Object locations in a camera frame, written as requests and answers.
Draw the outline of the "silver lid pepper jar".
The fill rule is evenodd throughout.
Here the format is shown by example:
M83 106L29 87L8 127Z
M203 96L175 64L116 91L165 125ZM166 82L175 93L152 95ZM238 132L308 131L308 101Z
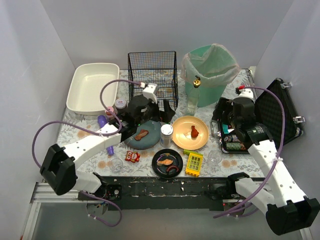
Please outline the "silver lid pepper jar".
M164 124L160 128L160 144L164 148L170 148L173 141L173 127L170 124Z

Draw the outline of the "brown sauce jar white lid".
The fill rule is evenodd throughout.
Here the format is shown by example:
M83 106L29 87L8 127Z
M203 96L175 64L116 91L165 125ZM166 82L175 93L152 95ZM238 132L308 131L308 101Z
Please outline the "brown sauce jar white lid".
M127 107L127 101L124 98L117 98L114 103L117 115L121 115L125 112Z

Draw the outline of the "clear glass bottle gold cap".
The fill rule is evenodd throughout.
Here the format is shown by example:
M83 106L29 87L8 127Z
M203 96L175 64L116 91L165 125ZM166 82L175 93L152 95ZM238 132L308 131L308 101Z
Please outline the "clear glass bottle gold cap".
M192 88L188 95L188 103L187 103L187 108L185 113L188 116L195 115L199 97L200 97L199 87L201 85L201 78L197 75L195 77L196 79L193 81Z

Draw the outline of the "pink lid toothpick jar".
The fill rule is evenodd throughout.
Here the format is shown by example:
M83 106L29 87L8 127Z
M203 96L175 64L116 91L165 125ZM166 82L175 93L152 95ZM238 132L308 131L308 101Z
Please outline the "pink lid toothpick jar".
M113 120L115 116L117 115L117 112L113 106L108 106L107 110L105 111L106 119L108 122Z

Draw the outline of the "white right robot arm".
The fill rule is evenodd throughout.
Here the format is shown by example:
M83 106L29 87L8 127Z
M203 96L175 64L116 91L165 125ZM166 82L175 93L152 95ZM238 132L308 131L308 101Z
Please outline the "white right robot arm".
M212 120L226 121L237 138L258 163L271 193L256 184L244 172L228 176L228 189L255 205L265 214L270 229L278 236L308 228L320 212L320 203L296 184L283 160L277 156L275 142L267 127L256 121L255 104L251 98L233 100L220 98Z

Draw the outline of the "teal block in case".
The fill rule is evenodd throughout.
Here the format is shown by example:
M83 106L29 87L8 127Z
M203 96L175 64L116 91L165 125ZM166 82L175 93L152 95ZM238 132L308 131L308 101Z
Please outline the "teal block in case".
M223 124L222 125L222 130L224 134L229 134L231 133L234 129L233 128L229 128L229 125L227 124Z

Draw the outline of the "brown meat slice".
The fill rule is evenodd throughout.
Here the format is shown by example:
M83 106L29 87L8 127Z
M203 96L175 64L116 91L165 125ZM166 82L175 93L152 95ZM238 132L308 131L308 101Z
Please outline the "brown meat slice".
M140 141L142 138L147 136L149 134L149 131L146 129L141 129L140 132L134 137L136 141Z

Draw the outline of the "yellow plate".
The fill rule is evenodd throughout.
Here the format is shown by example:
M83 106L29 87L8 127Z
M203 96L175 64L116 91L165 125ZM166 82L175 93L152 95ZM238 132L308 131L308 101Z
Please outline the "yellow plate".
M191 126L195 126L199 135L197 138L191 137ZM199 118L194 116L182 116L174 121L173 142L185 150L198 150L206 145L209 139L209 129Z

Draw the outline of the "blue ceramic plate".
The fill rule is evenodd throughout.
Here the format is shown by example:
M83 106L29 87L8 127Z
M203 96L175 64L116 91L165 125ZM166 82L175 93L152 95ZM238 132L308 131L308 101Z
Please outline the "blue ceramic plate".
M158 121L149 120L137 128L136 133L130 138L126 139L124 143L132 149L135 150L146 150L152 148L160 140L161 123ZM147 130L148 134L144 136L141 140L135 140L141 130Z

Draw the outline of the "red chicken drumstick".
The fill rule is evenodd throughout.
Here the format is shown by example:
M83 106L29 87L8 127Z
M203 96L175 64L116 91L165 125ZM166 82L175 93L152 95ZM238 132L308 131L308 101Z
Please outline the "red chicken drumstick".
M198 130L196 129L196 127L194 125L191 126L191 133L190 133L192 138L197 138L199 135Z

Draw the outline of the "black poker chip case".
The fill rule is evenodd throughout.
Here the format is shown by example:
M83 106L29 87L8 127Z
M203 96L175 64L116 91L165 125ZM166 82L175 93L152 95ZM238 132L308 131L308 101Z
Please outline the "black poker chip case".
M302 122L286 89L286 82L276 78L254 101L256 124L249 129L234 129L224 134L223 123L216 121L221 150L226 154L247 154L249 147L269 141L279 148L303 134Z

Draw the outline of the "purple toy piece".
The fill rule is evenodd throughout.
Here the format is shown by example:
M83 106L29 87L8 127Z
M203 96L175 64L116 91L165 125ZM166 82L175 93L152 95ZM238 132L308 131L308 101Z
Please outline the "purple toy piece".
M104 115L99 115L97 117L97 122L99 124L99 127L103 128L108 123L108 120ZM107 147L106 150L107 150L107 153L108 153L109 156L113 156L114 155L114 148L113 148L112 145Z

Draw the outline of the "clear glass cup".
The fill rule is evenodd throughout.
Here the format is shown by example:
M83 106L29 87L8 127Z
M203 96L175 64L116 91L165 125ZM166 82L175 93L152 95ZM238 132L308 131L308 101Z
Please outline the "clear glass cup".
M222 161L222 153L218 150L211 150L208 154L208 162L211 165L218 165Z
M110 162L109 162L109 168L111 170L112 173L118 174L121 173L123 170L123 161L116 157L113 158Z

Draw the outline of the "white rectangular basin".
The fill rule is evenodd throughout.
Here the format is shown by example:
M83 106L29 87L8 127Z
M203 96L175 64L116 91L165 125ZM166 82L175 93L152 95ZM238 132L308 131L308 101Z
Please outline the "white rectangular basin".
M115 63L87 63L76 68L66 100L66 107L80 115L102 115L100 101L103 86L118 79L120 68Z

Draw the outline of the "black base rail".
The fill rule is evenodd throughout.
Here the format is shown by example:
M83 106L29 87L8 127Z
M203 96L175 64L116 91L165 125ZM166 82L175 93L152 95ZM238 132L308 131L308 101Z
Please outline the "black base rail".
M94 196L117 204L122 210L209 209L242 202L225 177L112 177L104 176Z

